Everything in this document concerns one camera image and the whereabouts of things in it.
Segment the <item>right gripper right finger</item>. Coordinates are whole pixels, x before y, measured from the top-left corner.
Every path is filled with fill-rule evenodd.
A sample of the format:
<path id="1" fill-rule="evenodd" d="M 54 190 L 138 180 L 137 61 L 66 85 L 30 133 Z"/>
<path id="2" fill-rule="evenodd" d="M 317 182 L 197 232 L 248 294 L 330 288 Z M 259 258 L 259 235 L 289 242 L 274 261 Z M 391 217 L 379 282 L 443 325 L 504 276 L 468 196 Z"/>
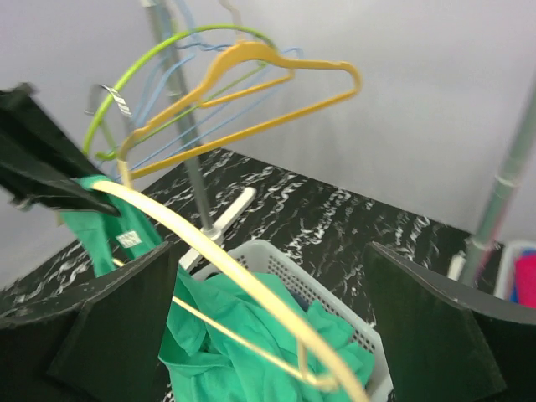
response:
<path id="1" fill-rule="evenodd" d="M 367 293 L 398 401 L 533 401 L 535 310 L 371 242 Z"/>

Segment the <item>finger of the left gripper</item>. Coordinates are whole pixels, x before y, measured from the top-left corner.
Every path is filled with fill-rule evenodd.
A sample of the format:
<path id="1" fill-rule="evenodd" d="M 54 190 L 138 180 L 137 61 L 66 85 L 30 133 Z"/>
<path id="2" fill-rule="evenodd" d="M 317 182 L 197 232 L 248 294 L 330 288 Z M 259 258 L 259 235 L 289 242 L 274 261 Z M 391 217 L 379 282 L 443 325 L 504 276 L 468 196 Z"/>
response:
<path id="1" fill-rule="evenodd" d="M 120 214 L 107 198 L 83 188 L 7 137 L 1 139 L 1 187 L 12 194 L 11 204 L 18 209 L 42 204 L 58 211 Z"/>
<path id="2" fill-rule="evenodd" d="M 101 171 L 70 140 L 33 98 L 34 88 L 22 83 L 1 91 L 1 128 L 38 160 L 70 178 L 86 178 Z"/>

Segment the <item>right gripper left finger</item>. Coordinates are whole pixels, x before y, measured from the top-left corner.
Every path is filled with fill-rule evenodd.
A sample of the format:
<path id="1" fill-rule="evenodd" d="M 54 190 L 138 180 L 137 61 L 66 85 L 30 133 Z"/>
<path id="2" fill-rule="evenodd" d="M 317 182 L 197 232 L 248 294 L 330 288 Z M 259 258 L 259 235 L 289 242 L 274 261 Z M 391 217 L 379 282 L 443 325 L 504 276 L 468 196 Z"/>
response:
<path id="1" fill-rule="evenodd" d="M 178 270 L 164 242 L 1 315 L 3 401 L 148 401 Z"/>

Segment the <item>light blue wire hanger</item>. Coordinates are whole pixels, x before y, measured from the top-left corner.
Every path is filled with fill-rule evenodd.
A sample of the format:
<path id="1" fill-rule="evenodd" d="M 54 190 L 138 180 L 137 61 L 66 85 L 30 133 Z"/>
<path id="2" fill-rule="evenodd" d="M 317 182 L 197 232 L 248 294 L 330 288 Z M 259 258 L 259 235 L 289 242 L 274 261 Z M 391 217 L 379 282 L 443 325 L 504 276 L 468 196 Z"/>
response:
<path id="1" fill-rule="evenodd" d="M 213 46 L 203 41 L 202 35 L 195 31 L 198 25 L 185 1 L 146 1 L 144 6 L 155 23 L 154 30 L 157 40 L 163 42 L 180 34 L 178 21 L 172 15 L 172 9 L 175 9 L 176 14 L 183 18 L 185 29 L 182 33 L 185 37 L 158 52 L 161 60 L 147 77 L 135 110 L 126 118 L 127 125 L 135 128 L 148 122 L 149 114 L 162 97 L 164 90 L 167 91 L 171 102 L 186 94 L 187 84 L 183 74 L 183 66 L 186 63 L 195 60 L 195 57 L 201 52 L 216 52 L 223 48 L 221 45 Z M 171 121 L 153 129 L 146 137 L 136 141 L 134 145 L 140 146 L 161 131 L 166 130 L 168 126 L 178 124 L 178 134 L 175 138 L 136 162 L 134 167 L 145 167 L 148 163 L 161 157 L 166 151 L 174 156 L 180 151 L 199 145 L 201 136 L 197 132 L 198 123 L 193 117 L 194 110 L 193 106 L 186 107 L 176 114 Z"/>

